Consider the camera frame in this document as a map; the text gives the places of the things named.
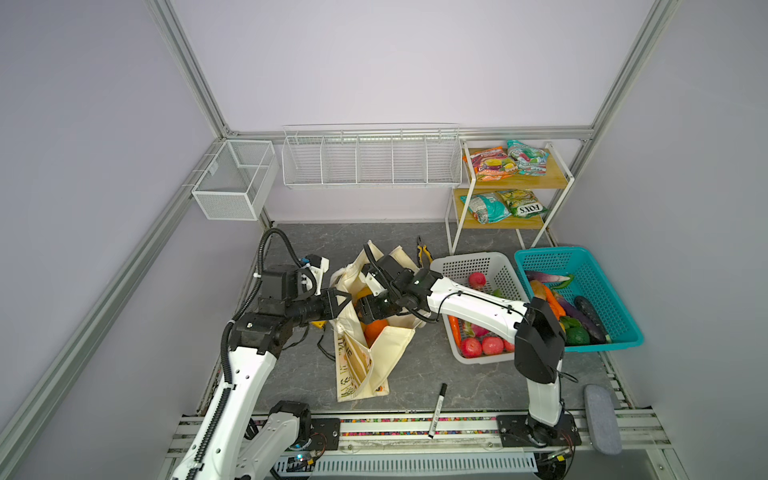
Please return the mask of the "cream floral tote bag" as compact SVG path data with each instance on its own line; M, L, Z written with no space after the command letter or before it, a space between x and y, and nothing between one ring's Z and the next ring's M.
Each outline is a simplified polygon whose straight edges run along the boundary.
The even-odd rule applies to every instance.
M417 270L417 264L401 246L397 246L389 255L401 266ZM359 277L367 263L365 252L361 251L352 263L332 274L330 287L349 293L354 299L355 295L367 288ZM367 344L353 306L345 306L332 321L337 401L347 402L389 394L387 379L390 373L402 358L416 329L426 323L412 315L392 316L387 320L390 324L371 347Z

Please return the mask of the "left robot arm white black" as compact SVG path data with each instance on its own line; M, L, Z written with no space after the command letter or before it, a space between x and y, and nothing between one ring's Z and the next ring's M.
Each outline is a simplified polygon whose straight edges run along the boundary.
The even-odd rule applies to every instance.
M309 407L296 401L278 402L263 427L252 437L246 433L266 380L294 345L294 329L334 320L352 301L348 293L321 286L326 270L318 256L299 258L282 230L263 233L256 283L221 336L213 405L173 478L263 479L275 473L289 447L310 442Z

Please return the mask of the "orange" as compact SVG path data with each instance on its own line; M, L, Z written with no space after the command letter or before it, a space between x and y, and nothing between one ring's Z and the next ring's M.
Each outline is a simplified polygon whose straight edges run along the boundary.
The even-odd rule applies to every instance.
M382 331L389 326L387 319L376 320L369 324L366 324L363 333L368 347L371 347Z

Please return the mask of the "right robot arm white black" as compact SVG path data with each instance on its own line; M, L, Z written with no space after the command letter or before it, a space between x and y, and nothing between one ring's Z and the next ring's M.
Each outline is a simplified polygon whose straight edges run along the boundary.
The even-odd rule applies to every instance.
M507 431L517 445L575 448L581 444L561 395L566 335L546 301L494 297L428 268L413 271L390 255L377 258L369 245L364 255L362 281L375 297L394 305L398 314L412 314L424 322L454 316L515 346L514 366L526 379L528 392L528 413L514 416Z

